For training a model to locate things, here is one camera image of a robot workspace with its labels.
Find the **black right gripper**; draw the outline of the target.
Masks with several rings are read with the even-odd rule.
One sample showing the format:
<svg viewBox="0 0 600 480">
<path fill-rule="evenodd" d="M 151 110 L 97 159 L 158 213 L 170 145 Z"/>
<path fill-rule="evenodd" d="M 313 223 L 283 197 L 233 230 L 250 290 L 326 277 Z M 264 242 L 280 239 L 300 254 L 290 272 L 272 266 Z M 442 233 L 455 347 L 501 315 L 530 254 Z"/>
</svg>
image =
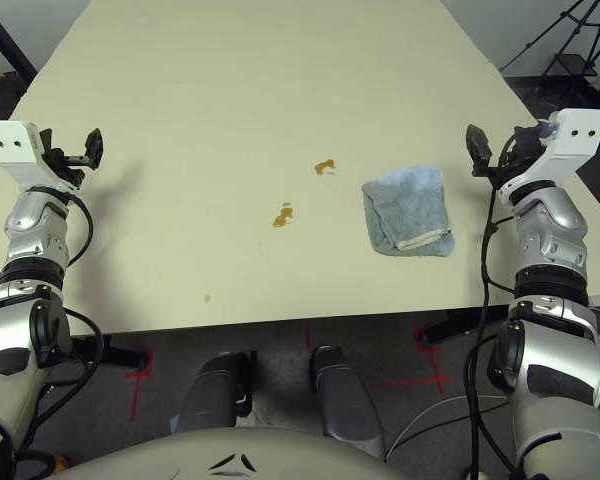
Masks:
<svg viewBox="0 0 600 480">
<path fill-rule="evenodd" d="M 548 120 L 538 120 L 535 126 L 515 126 L 514 136 L 505 143 L 492 175 L 492 151 L 487 136 L 481 128 L 469 124 L 465 144 L 472 161 L 472 175 L 492 175 L 492 187 L 501 188 L 507 181 L 524 173 L 543 154 L 541 141 L 550 135 L 551 123 Z"/>
</svg>

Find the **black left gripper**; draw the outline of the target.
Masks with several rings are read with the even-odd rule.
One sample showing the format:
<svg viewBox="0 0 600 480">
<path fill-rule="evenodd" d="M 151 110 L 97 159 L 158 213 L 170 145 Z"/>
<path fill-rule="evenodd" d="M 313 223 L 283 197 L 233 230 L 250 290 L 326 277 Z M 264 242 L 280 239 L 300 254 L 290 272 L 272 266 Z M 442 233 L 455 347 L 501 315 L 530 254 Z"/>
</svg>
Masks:
<svg viewBox="0 0 600 480">
<path fill-rule="evenodd" d="M 47 152 L 47 165 L 54 174 L 73 188 L 78 189 L 85 177 L 80 167 L 88 167 L 97 170 L 104 153 L 104 142 L 99 128 L 92 130 L 85 141 L 85 153 L 83 155 L 67 156 L 60 148 L 52 148 L 52 129 L 47 128 L 39 131 L 41 143 Z"/>
</svg>

